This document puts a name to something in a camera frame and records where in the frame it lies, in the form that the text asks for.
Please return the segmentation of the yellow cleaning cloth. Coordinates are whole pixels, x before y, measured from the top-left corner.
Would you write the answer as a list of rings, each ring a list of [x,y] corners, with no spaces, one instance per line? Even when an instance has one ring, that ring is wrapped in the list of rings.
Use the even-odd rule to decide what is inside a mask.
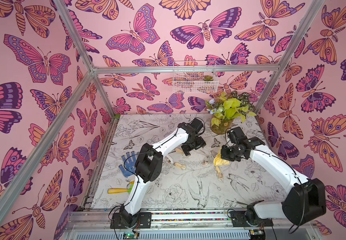
[[[224,160],[221,156],[221,150],[216,154],[214,161],[213,161],[215,166],[228,166],[230,165],[230,161]]]

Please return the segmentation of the green yellow toy shovel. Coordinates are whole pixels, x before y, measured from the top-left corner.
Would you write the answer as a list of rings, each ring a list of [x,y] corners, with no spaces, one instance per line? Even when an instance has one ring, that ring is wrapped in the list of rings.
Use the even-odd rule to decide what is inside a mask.
[[[125,188],[110,188],[108,189],[108,194],[120,194],[120,193],[130,194],[134,186],[134,183],[135,183],[134,181],[128,182]]]

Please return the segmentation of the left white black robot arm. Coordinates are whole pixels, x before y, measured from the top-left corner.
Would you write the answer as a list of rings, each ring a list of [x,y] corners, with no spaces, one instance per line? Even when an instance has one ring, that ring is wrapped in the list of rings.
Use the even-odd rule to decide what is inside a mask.
[[[206,143],[201,135],[205,132],[205,124],[199,118],[190,123],[180,123],[176,130],[161,141],[142,145],[137,154],[130,154],[127,158],[137,157],[135,170],[130,171],[135,176],[135,183],[128,199],[119,206],[119,222],[125,228],[132,228],[137,224],[141,204],[149,188],[162,171],[164,157],[175,148],[181,146],[186,156],[190,151],[203,148]]]

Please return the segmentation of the potted green leafy plant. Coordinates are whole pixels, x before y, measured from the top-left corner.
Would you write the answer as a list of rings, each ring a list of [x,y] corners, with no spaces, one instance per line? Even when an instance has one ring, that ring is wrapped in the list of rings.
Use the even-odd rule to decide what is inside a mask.
[[[212,115],[212,132],[225,134],[235,119],[244,123],[248,117],[255,117],[255,106],[250,102],[250,97],[248,93],[232,91],[230,94],[222,92],[218,97],[206,101],[207,110]]]

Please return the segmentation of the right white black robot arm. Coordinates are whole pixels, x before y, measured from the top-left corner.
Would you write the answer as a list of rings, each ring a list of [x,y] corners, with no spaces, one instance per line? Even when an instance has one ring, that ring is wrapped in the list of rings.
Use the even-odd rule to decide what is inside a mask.
[[[240,127],[227,131],[231,146],[223,145],[221,158],[230,162],[252,159],[261,165],[286,193],[284,201],[257,201],[247,206],[245,218],[256,226],[266,219],[289,220],[302,226],[326,214],[325,185],[297,172],[259,138],[248,138]]]

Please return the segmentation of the square silver face watch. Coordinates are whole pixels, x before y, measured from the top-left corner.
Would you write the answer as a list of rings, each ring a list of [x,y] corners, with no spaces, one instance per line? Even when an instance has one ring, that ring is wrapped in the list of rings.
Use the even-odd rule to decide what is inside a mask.
[[[174,163],[173,159],[169,155],[166,156],[166,159],[170,165]]]

